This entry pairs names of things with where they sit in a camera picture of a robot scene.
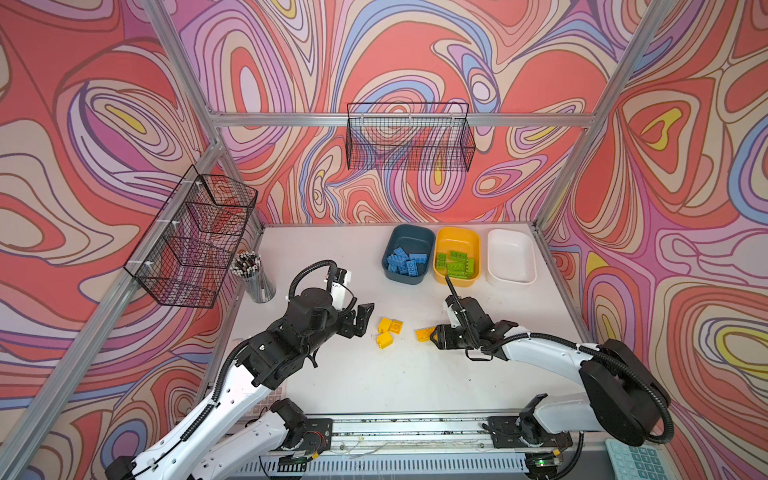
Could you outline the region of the green lego pair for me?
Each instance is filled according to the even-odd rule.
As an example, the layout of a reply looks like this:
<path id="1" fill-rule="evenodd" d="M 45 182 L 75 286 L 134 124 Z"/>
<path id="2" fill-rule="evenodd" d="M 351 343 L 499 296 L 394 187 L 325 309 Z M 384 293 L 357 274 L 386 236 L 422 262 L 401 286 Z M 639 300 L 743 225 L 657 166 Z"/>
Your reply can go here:
<path id="1" fill-rule="evenodd" d="M 454 279 L 468 279 L 469 276 L 465 271 L 460 270 L 448 270 L 447 276 Z"/>
<path id="2" fill-rule="evenodd" d="M 467 258 L 465 261 L 465 275 L 467 278 L 473 278 L 475 273 L 475 260 L 473 258 Z"/>

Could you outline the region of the yellow lego long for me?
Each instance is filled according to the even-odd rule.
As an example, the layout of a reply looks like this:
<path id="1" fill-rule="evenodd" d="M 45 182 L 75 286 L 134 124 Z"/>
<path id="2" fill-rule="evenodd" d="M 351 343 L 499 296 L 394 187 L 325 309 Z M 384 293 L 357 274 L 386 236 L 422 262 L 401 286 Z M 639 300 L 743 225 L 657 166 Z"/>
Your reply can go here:
<path id="1" fill-rule="evenodd" d="M 422 329 L 416 330 L 415 333 L 416 333 L 417 340 L 420 343 L 429 342 L 431 340 L 431 335 L 434 333 L 434 331 L 435 331 L 434 327 L 422 328 Z"/>

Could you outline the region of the yellow lego top cluster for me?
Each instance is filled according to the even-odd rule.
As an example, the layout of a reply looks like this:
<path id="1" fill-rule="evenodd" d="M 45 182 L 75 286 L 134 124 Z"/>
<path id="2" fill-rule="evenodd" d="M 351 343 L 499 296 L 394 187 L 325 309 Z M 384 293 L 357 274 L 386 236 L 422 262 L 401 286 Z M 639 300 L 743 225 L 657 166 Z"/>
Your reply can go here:
<path id="1" fill-rule="evenodd" d="M 379 325 L 378 325 L 378 332 L 379 332 L 379 333 L 386 333 L 386 332 L 389 332 L 389 331 L 390 331 L 390 327 L 391 327 L 391 320 L 390 320 L 390 319 L 388 319 L 388 318 L 386 318 L 386 317 L 383 317 L 383 318 L 380 320 L 380 322 L 379 322 Z"/>

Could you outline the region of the yellow lego cluster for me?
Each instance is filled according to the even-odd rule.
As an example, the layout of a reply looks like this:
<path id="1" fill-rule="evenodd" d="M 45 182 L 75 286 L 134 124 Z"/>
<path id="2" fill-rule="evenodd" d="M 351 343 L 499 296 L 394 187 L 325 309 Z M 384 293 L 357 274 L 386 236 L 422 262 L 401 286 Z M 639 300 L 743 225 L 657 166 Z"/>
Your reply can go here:
<path id="1" fill-rule="evenodd" d="M 386 333 L 386 332 L 389 332 L 389 331 L 390 331 L 390 327 L 391 327 L 391 320 L 390 320 L 390 319 L 388 319 L 388 318 L 386 318 L 386 317 L 383 317 L 383 318 L 380 320 L 380 322 L 379 322 L 379 325 L 378 325 L 378 332 L 379 332 L 379 333 Z"/>
<path id="2" fill-rule="evenodd" d="M 394 342 L 392 334 L 390 332 L 380 333 L 376 338 L 376 344 L 380 349 L 386 349 Z"/>

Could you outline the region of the orange-yellow lego cluster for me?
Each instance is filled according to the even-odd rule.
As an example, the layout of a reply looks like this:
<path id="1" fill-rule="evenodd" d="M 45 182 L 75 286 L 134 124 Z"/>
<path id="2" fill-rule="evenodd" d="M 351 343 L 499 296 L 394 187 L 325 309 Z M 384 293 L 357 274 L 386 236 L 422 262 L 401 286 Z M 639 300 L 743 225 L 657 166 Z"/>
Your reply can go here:
<path id="1" fill-rule="evenodd" d="M 398 320 L 391 320 L 388 331 L 393 334 L 399 335 L 402 331 L 403 323 Z"/>

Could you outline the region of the yellow lego bottom cluster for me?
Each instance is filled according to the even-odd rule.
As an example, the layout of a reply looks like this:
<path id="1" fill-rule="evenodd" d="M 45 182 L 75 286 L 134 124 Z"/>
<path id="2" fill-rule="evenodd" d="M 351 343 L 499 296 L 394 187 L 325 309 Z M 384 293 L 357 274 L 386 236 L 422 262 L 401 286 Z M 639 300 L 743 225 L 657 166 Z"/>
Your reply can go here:
<path id="1" fill-rule="evenodd" d="M 380 333 L 376 338 L 376 344 L 380 349 L 386 349 L 394 342 L 392 334 L 390 332 Z"/>

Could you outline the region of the blue lego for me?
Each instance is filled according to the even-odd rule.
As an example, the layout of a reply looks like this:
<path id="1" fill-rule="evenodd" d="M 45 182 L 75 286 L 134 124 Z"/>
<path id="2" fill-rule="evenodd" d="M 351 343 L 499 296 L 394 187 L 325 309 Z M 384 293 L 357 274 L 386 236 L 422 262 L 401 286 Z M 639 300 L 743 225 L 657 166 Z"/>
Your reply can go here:
<path id="1" fill-rule="evenodd" d="M 393 250 L 392 255 L 398 261 L 407 261 L 407 260 L 409 260 L 409 254 L 402 247 L 395 248 Z"/>
<path id="2" fill-rule="evenodd" d="M 387 258 L 387 270 L 392 273 L 400 275 L 407 275 L 408 268 L 406 266 L 406 259 L 399 256 L 390 256 Z"/>
<path id="3" fill-rule="evenodd" d="M 416 264 L 426 264 L 428 261 L 428 255 L 424 253 L 411 253 L 409 259 Z"/>
<path id="4" fill-rule="evenodd" d="M 418 277 L 419 276 L 419 270 L 418 270 L 418 264 L 413 260 L 407 260 L 405 262 L 406 272 L 410 277 Z"/>

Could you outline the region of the blue lego bottom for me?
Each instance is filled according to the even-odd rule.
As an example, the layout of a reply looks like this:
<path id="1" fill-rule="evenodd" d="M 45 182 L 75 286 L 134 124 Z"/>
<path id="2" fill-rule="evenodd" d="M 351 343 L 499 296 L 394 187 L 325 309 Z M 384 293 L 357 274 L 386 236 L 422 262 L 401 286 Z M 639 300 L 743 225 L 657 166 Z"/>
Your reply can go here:
<path id="1" fill-rule="evenodd" d="M 407 275 L 408 268 L 406 266 L 406 259 L 399 256 L 390 256 L 387 258 L 387 270 L 392 273 L 400 275 Z"/>

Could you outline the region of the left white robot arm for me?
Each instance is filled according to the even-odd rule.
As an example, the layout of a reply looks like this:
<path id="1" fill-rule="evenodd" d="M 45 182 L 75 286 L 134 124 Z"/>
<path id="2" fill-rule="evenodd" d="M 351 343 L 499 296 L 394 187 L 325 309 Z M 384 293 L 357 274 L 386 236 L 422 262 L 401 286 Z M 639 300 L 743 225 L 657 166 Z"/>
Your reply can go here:
<path id="1" fill-rule="evenodd" d="M 333 260 L 301 270 L 289 286 L 285 313 L 228 354 L 213 390 L 176 427 L 140 454 L 113 460 L 107 478 L 225 479 L 256 456 L 299 444 L 307 419 L 288 399 L 249 428 L 228 431 L 306 362 L 315 362 L 333 336 L 365 335 L 374 306 L 357 302 L 350 278 Z"/>

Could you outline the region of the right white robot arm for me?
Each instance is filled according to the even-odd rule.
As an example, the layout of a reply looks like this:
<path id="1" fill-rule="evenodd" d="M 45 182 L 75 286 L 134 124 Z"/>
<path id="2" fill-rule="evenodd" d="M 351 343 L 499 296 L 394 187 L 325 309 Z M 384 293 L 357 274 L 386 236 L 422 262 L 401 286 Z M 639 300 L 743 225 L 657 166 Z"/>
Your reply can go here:
<path id="1" fill-rule="evenodd" d="M 513 428 L 521 442 L 539 446 L 568 432 L 605 432 L 632 447 L 673 440 L 668 393 L 623 342 L 577 343 L 512 321 L 495 322 L 476 299 L 455 290 L 444 310 L 448 323 L 430 335 L 438 349 L 461 350 L 474 362 L 527 363 L 578 386 L 574 394 L 536 395 Z"/>

